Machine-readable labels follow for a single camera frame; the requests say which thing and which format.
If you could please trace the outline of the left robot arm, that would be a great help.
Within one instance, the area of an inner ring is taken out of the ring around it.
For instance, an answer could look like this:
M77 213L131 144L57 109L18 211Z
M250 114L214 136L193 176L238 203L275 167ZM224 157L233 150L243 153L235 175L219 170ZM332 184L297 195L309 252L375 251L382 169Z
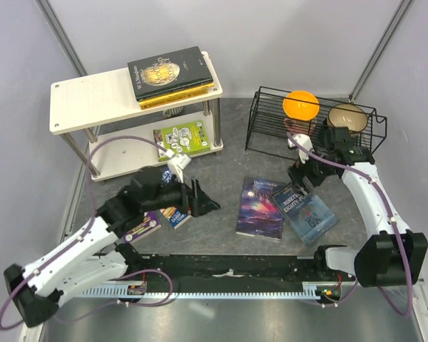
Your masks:
M75 295L112 279L137 279L142 272L140 254L128 244L90 261L100 249L123 238L141 224L147 213L175 207L192 217L220 209L200 187L197 179L189 184L179 171L144 167L128 185L93 211L93 216L75 234L48 254L25 266L12 264L4 270L9 297L0 310L2 319L14 304L21 322L33 328L47 320Z

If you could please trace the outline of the green cartoon book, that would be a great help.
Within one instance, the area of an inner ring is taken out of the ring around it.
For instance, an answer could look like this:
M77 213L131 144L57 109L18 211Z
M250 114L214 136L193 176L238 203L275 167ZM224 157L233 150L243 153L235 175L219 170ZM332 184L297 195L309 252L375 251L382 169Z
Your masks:
M210 151L211 144L202 120L155 129L155 143L174 153L195 155Z

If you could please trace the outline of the purple robinson crusoe book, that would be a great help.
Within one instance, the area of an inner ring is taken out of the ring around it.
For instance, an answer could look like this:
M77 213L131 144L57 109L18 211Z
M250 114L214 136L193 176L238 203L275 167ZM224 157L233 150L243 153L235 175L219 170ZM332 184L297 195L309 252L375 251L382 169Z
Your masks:
M283 182L245 177L235 233L281 240L283 218L272 203L271 197L284 185Z

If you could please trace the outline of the black moon and sixpence book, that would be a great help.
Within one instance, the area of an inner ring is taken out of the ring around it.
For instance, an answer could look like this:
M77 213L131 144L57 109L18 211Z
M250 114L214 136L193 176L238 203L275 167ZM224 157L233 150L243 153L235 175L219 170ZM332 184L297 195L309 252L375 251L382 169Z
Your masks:
M131 61L128 71L138 102L213 85L211 72L197 46Z

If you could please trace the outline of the yellow hardcover book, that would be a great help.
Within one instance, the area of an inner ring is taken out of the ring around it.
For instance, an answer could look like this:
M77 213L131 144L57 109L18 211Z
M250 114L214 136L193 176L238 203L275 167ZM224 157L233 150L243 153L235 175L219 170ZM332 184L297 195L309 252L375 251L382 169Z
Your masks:
M214 83L200 85L198 87L188 88L188 89L180 90L174 93L161 95L158 97L140 100L138 103L142 109L153 108L159 105L165 105L167 103L173 103L179 100L185 100L187 98L206 95L208 93L208 90L213 86L214 86Z

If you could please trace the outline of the blue grey bottom book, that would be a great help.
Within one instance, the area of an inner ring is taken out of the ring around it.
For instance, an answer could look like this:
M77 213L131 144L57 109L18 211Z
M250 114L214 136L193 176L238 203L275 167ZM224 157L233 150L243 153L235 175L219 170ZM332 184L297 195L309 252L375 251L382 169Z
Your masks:
M271 202L306 247L338 223L335 213L316 194L297 191L290 183L272 194Z

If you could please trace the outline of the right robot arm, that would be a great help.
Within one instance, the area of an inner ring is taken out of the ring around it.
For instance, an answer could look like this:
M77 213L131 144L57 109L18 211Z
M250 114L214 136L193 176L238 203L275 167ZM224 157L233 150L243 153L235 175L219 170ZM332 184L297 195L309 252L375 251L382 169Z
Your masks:
M359 250L342 245L317 248L313 274L331 279L338 271L353 275L363 287L412 287L418 281L428 241L412 232L392 205L368 147L358 145L346 127L323 130L325 146L318 150L309 135L288 134L298 151L288 172L294 185L309 191L329 175L337 175L353 196L362 216L367 241Z

